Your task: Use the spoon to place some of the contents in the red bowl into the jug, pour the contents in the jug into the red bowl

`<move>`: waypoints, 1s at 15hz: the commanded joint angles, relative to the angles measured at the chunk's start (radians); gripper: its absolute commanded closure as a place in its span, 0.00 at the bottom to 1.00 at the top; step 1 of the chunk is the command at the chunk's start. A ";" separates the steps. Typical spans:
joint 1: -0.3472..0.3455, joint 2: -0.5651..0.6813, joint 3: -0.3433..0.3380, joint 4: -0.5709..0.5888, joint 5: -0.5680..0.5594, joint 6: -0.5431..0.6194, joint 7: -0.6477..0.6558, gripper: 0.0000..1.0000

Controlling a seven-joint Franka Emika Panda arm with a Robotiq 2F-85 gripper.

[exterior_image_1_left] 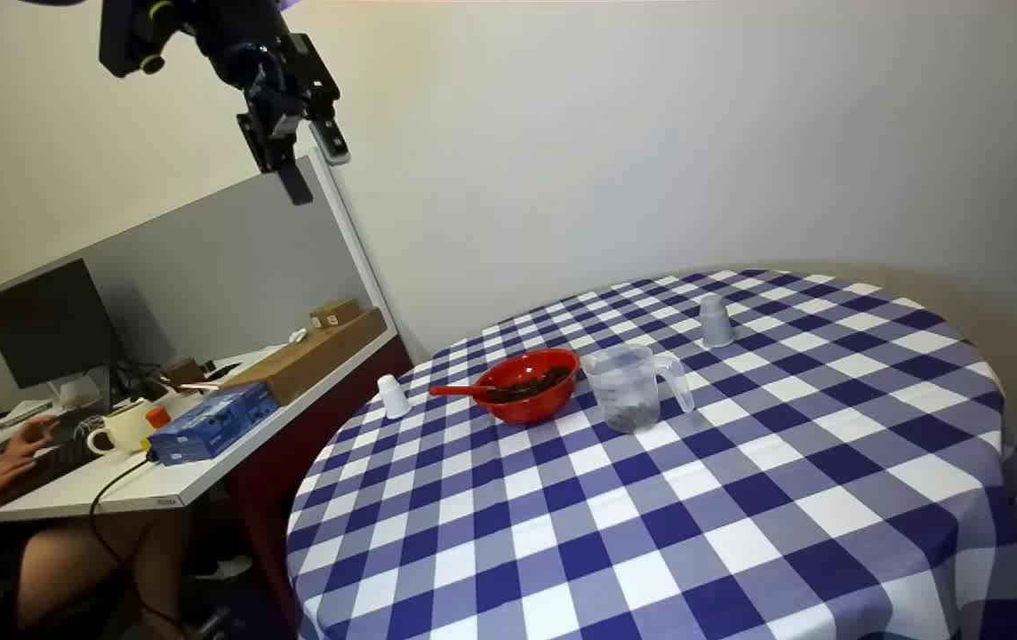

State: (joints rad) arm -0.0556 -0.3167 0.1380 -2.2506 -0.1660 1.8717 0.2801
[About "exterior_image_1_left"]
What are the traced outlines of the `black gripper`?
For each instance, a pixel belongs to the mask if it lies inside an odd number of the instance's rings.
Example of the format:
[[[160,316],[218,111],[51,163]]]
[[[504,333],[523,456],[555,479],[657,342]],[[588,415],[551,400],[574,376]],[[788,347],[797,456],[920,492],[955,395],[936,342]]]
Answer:
[[[276,171],[294,207],[312,202],[294,163],[294,127],[312,125],[327,163],[352,150],[336,120],[343,88],[305,32],[292,32],[276,0],[192,0],[192,37],[222,82],[247,98],[237,127],[261,171]]]

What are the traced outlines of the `person's hand at keyboard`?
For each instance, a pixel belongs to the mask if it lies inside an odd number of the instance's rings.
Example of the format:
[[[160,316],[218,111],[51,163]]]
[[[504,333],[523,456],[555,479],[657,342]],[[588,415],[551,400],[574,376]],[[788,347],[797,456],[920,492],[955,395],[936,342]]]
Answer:
[[[33,419],[20,429],[8,439],[0,447],[0,470],[20,473],[33,466],[33,458],[55,443],[55,419]]]

